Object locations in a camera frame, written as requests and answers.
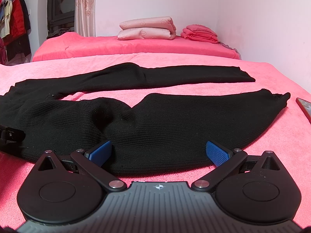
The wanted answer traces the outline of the black knit pants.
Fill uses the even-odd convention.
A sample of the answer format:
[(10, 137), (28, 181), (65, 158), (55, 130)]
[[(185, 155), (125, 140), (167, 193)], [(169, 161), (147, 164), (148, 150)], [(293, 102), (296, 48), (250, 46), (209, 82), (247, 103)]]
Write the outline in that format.
[(70, 101), (68, 95), (141, 90), (200, 83), (253, 82), (235, 66), (144, 68), (122, 63), (63, 78), (27, 79), (1, 96), (1, 124), (22, 130), (22, 142), (1, 144), (8, 154), (35, 162), (47, 149), (68, 155), (111, 142), (107, 170), (157, 174), (206, 167), (206, 143), (228, 149), (256, 140), (287, 106), (290, 93), (262, 89), (223, 96), (152, 93), (131, 107), (112, 98)]

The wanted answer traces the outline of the smartphone on bed edge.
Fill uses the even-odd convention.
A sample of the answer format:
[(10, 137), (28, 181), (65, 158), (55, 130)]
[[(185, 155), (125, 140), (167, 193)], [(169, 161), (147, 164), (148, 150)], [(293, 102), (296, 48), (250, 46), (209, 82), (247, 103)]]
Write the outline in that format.
[(311, 123), (311, 103), (301, 98), (296, 98), (296, 103), (298, 104), (308, 121)]

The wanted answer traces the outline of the hanging clothes on rack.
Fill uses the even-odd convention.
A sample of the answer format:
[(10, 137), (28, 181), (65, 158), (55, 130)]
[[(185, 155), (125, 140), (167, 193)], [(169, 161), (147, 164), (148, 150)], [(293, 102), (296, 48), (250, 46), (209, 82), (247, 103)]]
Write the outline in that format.
[(1, 0), (1, 64), (24, 63), (31, 55), (31, 31), (25, 0)]

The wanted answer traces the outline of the far pink bed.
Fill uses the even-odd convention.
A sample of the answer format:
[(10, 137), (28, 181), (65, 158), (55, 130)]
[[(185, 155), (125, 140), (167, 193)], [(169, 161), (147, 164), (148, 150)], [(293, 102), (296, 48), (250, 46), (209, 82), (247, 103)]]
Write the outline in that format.
[(32, 61), (133, 53), (196, 54), (241, 59), (236, 49), (229, 48), (225, 44), (191, 41), (179, 36), (173, 40), (120, 41), (116, 36), (83, 37), (75, 32), (68, 32), (47, 39), (35, 52)]

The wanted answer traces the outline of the dark cloth by door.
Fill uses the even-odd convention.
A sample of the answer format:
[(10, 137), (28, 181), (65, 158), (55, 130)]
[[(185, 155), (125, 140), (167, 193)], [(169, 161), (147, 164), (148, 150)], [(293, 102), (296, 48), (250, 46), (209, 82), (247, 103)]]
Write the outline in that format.
[(58, 37), (68, 32), (72, 32), (72, 31), (69, 28), (60, 28), (60, 29), (55, 30), (52, 33), (49, 33), (46, 39)]

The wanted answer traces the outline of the folded red blanket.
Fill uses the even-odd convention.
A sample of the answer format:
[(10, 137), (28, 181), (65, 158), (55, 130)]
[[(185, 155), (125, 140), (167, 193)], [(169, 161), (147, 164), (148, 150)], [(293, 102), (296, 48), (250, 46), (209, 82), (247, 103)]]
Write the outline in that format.
[(217, 44), (218, 35), (208, 27), (198, 24), (186, 26), (180, 34), (181, 37), (187, 40), (207, 42)]

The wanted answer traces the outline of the lower pink pillow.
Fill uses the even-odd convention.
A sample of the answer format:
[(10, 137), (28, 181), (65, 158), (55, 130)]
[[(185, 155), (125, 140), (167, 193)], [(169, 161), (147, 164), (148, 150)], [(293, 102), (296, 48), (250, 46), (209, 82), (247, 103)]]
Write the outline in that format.
[(117, 39), (121, 41), (133, 39), (166, 39), (172, 40), (176, 37), (175, 32), (170, 32), (164, 28), (140, 27), (122, 30), (117, 35)]

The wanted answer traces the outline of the pink pillow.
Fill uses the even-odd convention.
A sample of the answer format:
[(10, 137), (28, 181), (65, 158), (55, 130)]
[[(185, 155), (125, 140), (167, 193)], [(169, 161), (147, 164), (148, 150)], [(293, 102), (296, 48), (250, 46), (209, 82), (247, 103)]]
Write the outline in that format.
[(169, 30), (171, 33), (176, 31), (176, 27), (170, 16), (132, 19), (121, 22), (119, 26), (122, 30), (127, 30), (130, 28), (151, 27), (163, 28)]
[(170, 32), (164, 28), (140, 27), (122, 30), (117, 35), (117, 39), (121, 41), (133, 39), (166, 39), (172, 40), (176, 37), (175, 32)]

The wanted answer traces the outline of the pink patterned curtain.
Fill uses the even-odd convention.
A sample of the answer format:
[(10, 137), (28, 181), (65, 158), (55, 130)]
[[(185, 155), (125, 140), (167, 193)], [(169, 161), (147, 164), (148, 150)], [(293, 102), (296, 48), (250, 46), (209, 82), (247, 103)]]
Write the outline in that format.
[(75, 0), (74, 29), (84, 37), (95, 36), (95, 0)]

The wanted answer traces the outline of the upper pink pillow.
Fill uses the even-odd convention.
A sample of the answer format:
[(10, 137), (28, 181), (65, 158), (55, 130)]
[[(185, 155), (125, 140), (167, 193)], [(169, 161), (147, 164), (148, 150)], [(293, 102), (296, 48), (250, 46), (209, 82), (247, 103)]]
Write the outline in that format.
[(176, 27), (170, 16), (132, 19), (121, 22), (119, 26), (122, 30), (127, 30), (130, 28), (151, 27), (163, 28), (169, 30), (171, 33), (176, 31)]

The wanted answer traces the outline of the dark wooden door frame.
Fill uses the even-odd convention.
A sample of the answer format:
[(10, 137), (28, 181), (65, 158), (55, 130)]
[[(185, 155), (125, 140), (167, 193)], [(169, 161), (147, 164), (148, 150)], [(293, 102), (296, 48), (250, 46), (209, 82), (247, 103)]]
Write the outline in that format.
[(47, 0), (47, 32), (74, 31), (75, 0)]

